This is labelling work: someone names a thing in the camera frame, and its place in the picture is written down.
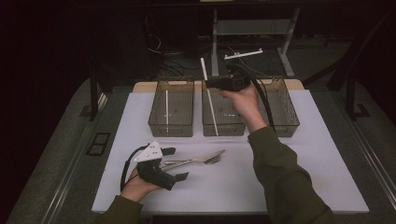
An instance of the white stick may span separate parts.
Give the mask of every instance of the white stick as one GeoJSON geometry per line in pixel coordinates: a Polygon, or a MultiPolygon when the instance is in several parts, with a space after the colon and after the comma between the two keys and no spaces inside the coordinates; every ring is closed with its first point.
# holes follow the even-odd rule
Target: white stick
{"type": "MultiPolygon", "coordinates": [[[[202,71],[204,72],[204,79],[207,80],[205,61],[203,58],[201,58],[201,66],[202,66],[202,71]]],[[[210,90],[206,89],[206,91],[207,91],[207,97],[209,98],[210,111],[212,112],[213,123],[215,124],[216,136],[219,136],[218,125],[216,124],[215,112],[213,110],[213,105],[212,105],[212,97],[210,96],[210,90]]]]}
{"type": "Polygon", "coordinates": [[[168,102],[168,91],[165,91],[165,95],[166,95],[166,132],[169,132],[169,102],[168,102]]]}

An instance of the floor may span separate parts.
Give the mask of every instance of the floor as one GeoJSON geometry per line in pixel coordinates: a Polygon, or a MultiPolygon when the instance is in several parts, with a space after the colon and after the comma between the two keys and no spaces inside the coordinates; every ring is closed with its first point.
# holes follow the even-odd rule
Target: floor
{"type": "MultiPolygon", "coordinates": [[[[324,41],[321,36],[292,39],[288,57],[295,78],[304,80],[314,75],[342,57],[349,46],[348,42],[334,42],[325,47],[324,41]]],[[[264,54],[246,59],[246,64],[260,71],[260,76],[287,78],[276,56],[276,47],[281,42],[280,37],[268,36],[223,38],[219,41],[219,54],[262,48],[264,54]]],[[[209,49],[210,45],[203,37],[200,56],[208,60],[209,49]]],[[[167,57],[164,61],[157,64],[159,76],[183,74],[201,78],[198,57],[186,56],[171,49],[166,49],[165,54],[167,57]]],[[[334,143],[370,209],[366,214],[337,215],[337,219],[342,224],[395,223],[396,206],[389,200],[391,196],[387,195],[384,184],[378,180],[381,176],[368,162],[364,150],[373,150],[387,171],[391,185],[391,180],[396,180],[396,128],[362,86],[357,88],[356,100],[367,108],[370,117],[351,121],[344,110],[345,88],[339,92],[331,92],[326,88],[331,75],[305,88],[311,91],[334,143]],[[359,133],[363,134],[363,140],[357,137],[359,133]]],[[[91,223],[94,220],[97,215],[91,212],[91,207],[95,192],[131,90],[131,86],[118,86],[111,94],[106,94],[102,98],[98,117],[90,121],[84,113],[90,104],[89,81],[82,83],[64,112],[8,223],[91,223]],[[105,153],[102,156],[88,156],[85,152],[96,133],[110,133],[105,153]]],[[[151,222],[270,223],[266,216],[154,217],[151,222]]]]}

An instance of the hand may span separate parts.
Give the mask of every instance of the hand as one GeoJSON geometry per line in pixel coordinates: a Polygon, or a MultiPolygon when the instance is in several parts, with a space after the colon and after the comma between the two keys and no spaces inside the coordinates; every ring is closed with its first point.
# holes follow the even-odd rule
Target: hand
{"type": "Polygon", "coordinates": [[[129,178],[132,178],[123,188],[120,196],[131,201],[139,203],[148,195],[150,192],[161,189],[157,185],[146,182],[140,178],[136,168],[132,171],[129,178]]]}
{"type": "Polygon", "coordinates": [[[219,91],[219,94],[232,100],[233,108],[242,117],[250,133],[267,126],[260,113],[257,90],[252,84],[241,91],[219,91]]]}

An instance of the metal frame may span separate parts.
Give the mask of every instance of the metal frame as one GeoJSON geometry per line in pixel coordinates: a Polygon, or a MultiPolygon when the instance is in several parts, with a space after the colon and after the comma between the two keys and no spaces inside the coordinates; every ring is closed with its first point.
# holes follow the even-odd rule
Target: metal frame
{"type": "Polygon", "coordinates": [[[213,19],[213,47],[212,47],[212,76],[216,77],[219,75],[219,63],[218,63],[218,54],[217,54],[217,39],[218,35],[278,35],[285,34],[285,42],[283,43],[281,48],[277,49],[280,60],[283,63],[285,68],[286,75],[288,77],[294,77],[294,72],[291,68],[288,56],[286,55],[289,44],[294,32],[294,28],[297,24],[298,15],[300,14],[300,8],[297,7],[294,9],[293,15],[290,20],[278,20],[280,24],[288,25],[288,27],[281,32],[278,30],[275,34],[272,33],[271,29],[266,29],[266,25],[271,25],[271,21],[262,20],[262,21],[218,21],[218,12],[214,10],[214,19],[213,19]],[[247,26],[253,27],[252,29],[246,29],[241,24],[246,23],[247,26]]]}

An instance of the black cable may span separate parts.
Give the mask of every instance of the black cable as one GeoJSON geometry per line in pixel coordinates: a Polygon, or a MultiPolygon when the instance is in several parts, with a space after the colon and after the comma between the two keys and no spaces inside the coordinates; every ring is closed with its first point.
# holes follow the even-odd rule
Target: black cable
{"type": "Polygon", "coordinates": [[[136,177],[133,176],[132,178],[130,178],[127,182],[125,182],[126,179],[126,173],[128,173],[128,169],[129,169],[129,165],[131,164],[131,160],[134,157],[134,154],[136,154],[138,151],[145,149],[147,146],[144,147],[139,147],[137,149],[134,150],[134,152],[131,154],[131,156],[128,158],[128,161],[125,162],[124,164],[124,168],[122,170],[122,175],[121,175],[121,181],[120,181],[120,190],[123,190],[123,188],[125,187],[125,185],[132,180],[133,178],[136,177]]]}
{"type": "Polygon", "coordinates": [[[262,103],[264,104],[265,110],[267,111],[267,117],[268,117],[268,122],[269,125],[275,129],[275,125],[274,125],[274,119],[272,116],[272,111],[271,111],[271,107],[270,104],[268,102],[268,98],[264,95],[262,88],[260,88],[260,85],[257,83],[257,79],[253,76],[253,75],[248,75],[250,77],[251,82],[253,83],[254,87],[256,87],[257,92],[260,95],[260,98],[262,98],[262,103]]]}

